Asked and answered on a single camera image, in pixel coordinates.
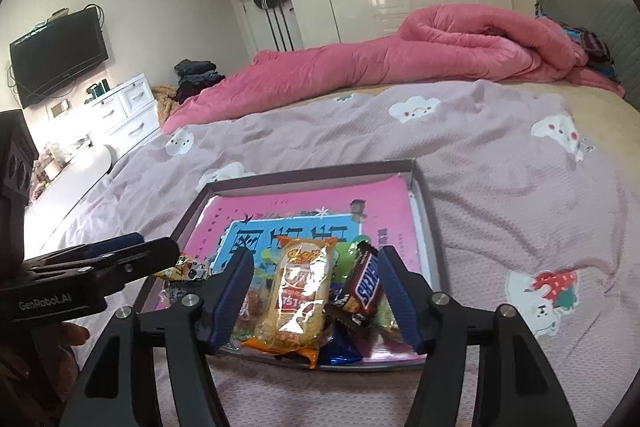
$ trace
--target white star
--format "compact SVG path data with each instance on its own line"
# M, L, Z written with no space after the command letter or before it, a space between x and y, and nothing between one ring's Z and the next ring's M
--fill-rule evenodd
M314 217L319 217L320 219L329 215L329 209L324 208L324 206L322 208L316 208L316 212L317 214Z

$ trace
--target white chest of drawers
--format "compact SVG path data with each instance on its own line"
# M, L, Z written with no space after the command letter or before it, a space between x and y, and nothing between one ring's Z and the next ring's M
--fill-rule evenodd
M143 140L159 134L156 104L144 74L87 104L86 114L92 141L108 146L114 162Z

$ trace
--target blue wrapper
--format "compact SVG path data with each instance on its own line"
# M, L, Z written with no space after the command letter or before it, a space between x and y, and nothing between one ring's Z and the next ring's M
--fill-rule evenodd
M362 360L362 355L351 341L347 328L340 322L335 322L334 337L331 342L320 348L318 363L320 365L346 365L360 360Z

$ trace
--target pile of clothes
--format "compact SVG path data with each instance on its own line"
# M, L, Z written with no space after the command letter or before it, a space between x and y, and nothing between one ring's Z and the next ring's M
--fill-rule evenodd
M187 98L196 96L201 90L215 86L225 79L223 74L218 74L216 65L209 60L194 62L185 59L176 64L174 70L180 77L178 89L172 97L177 103L184 103Z
M154 98L158 100L158 121L161 126L181 103L225 79L225 76L218 74L216 69L216 65L209 60L194 62L185 59L174 66L175 72L180 77L177 89L173 86L151 88Z

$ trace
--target headboard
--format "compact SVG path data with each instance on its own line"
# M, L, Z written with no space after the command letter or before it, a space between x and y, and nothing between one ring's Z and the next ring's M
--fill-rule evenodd
M607 43L626 89L640 110L640 12L633 0L537 0L550 19L594 32Z

